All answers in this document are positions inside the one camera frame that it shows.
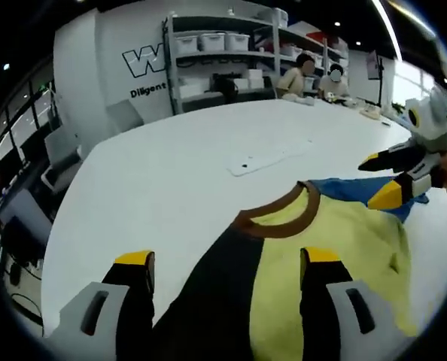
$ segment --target yellow shirt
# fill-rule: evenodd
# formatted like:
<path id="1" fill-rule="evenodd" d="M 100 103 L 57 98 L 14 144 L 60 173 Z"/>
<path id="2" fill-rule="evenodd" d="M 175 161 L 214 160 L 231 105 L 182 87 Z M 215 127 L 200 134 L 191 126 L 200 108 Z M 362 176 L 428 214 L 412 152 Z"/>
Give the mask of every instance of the yellow shirt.
<path id="1" fill-rule="evenodd" d="M 287 70 L 277 83 L 277 89 L 287 91 L 297 96 L 302 96 L 304 92 L 304 77 L 298 68 Z"/>
<path id="2" fill-rule="evenodd" d="M 303 191 L 280 211 L 252 220 L 261 226 L 285 224 L 298 218 L 308 198 Z M 299 304 L 303 247 L 333 251 L 355 281 L 364 281 L 388 302 L 397 327 L 406 335 L 416 334 L 409 317 L 410 254 L 400 221 L 360 202 L 321 195 L 318 213 L 307 229 L 291 237 L 264 241 L 251 304 L 255 360 L 302 359 L 305 339 Z"/>

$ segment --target white table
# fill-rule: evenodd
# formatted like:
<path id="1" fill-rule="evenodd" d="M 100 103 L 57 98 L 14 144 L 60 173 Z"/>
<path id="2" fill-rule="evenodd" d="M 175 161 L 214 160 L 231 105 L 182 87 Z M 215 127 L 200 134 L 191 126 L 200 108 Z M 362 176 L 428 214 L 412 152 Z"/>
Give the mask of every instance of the white table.
<path id="1" fill-rule="evenodd" d="M 389 175 L 358 165 L 409 137 L 339 105 L 283 100 L 209 108 L 161 120 L 98 145 L 73 180 L 53 224 L 44 260 L 41 309 L 46 335 L 59 311 L 122 253 L 156 252 L 157 321 L 200 257 L 241 209 L 269 203 L 297 180 Z M 297 141 L 302 156 L 243 177 L 227 167 Z M 447 287 L 447 196 L 428 192 L 405 223 L 412 251 L 412 310 L 419 326 Z"/>

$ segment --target ceiling light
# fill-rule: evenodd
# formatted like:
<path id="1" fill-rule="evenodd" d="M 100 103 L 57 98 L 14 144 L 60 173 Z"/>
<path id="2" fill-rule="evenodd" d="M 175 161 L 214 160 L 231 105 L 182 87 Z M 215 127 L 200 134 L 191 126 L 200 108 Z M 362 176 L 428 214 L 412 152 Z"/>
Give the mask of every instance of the ceiling light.
<path id="1" fill-rule="evenodd" d="M 376 7 L 376 10 L 378 11 L 379 15 L 381 16 L 382 21 L 384 22 L 384 25 L 386 26 L 386 29 L 388 30 L 388 34 L 391 37 L 394 51 L 396 52 L 397 60 L 402 62 L 403 56 L 401 55 L 401 49 L 399 48 L 399 43 L 397 42 L 396 33 L 394 32 L 394 29 L 391 25 L 391 21 L 389 20 L 389 17 L 386 14 L 386 10 L 384 10 L 384 7 L 382 6 L 382 4 L 379 0 L 372 0 L 372 3 Z"/>

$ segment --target blue cloth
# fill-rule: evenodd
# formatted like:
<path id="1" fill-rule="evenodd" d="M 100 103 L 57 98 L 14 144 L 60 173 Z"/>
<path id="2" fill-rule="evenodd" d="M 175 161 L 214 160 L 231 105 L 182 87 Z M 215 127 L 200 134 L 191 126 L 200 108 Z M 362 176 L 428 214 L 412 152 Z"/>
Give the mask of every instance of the blue cloth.
<path id="1" fill-rule="evenodd" d="M 312 184 L 319 189 L 321 194 L 324 194 L 332 199 L 345 202 L 361 202 L 367 206 L 367 202 L 391 179 L 393 179 L 393 177 L 351 180 L 329 178 L 323 180 L 311 180 L 310 182 L 312 182 Z M 422 194 L 419 197 L 411 199 L 399 208 L 386 209 L 383 211 L 393 214 L 404 223 L 411 212 L 411 207 L 415 202 L 427 204 L 429 202 L 429 198 L 425 194 Z"/>

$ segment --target storage bin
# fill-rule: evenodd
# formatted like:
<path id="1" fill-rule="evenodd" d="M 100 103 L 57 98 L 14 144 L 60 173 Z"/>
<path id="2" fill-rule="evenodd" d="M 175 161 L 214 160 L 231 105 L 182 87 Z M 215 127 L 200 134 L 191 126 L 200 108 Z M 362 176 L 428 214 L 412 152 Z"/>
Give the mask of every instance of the storage bin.
<path id="1" fill-rule="evenodd" d="M 349 59 L 340 59 L 339 60 L 339 64 L 343 67 L 343 68 L 347 68 L 349 66 Z"/>
<path id="2" fill-rule="evenodd" d="M 302 54 L 303 50 L 299 47 L 295 47 L 293 45 L 284 45 L 281 48 L 281 54 L 290 56 L 292 59 L 296 59 L 300 54 Z"/>
<path id="3" fill-rule="evenodd" d="M 314 55 L 314 60 L 315 60 L 315 67 L 316 68 L 322 68 L 323 67 L 323 62 L 324 62 L 324 58 L 320 55 L 315 54 Z"/>
<path id="4" fill-rule="evenodd" d="M 190 54 L 199 51 L 197 47 L 197 35 L 183 36 L 181 38 L 176 38 L 177 43 L 177 53 L 178 54 Z"/>
<path id="5" fill-rule="evenodd" d="M 274 17 L 276 17 L 277 25 L 279 28 L 287 28 L 289 22 L 289 15 L 287 12 L 279 8 L 267 9 L 257 14 L 257 17 L 268 23 L 273 23 Z"/>
<path id="6" fill-rule="evenodd" d="M 314 86 L 314 77 L 304 77 L 304 91 L 310 92 Z"/>
<path id="7" fill-rule="evenodd" d="M 224 51 L 225 33 L 212 32 L 200 35 L 200 50 L 202 51 Z"/>
<path id="8" fill-rule="evenodd" d="M 182 85 L 180 86 L 180 98 L 185 99 L 191 96 L 199 96 L 203 94 L 204 90 L 202 88 L 202 84 L 195 83 L 191 85 Z"/>
<path id="9" fill-rule="evenodd" d="M 247 69 L 242 76 L 246 79 L 262 79 L 262 69 Z"/>
<path id="10" fill-rule="evenodd" d="M 229 51 L 248 51 L 248 39 L 250 35 L 246 34 L 226 34 L 225 50 Z"/>
<path id="11" fill-rule="evenodd" d="M 181 84 L 200 84 L 202 86 L 202 91 L 205 92 L 210 89 L 210 77 L 181 77 Z"/>
<path id="12" fill-rule="evenodd" d="M 248 79 L 248 85 L 250 89 L 263 89 L 265 88 L 263 78 L 260 79 Z"/>
<path id="13" fill-rule="evenodd" d="M 237 86 L 238 90 L 248 89 L 248 79 L 234 79 L 233 83 Z"/>

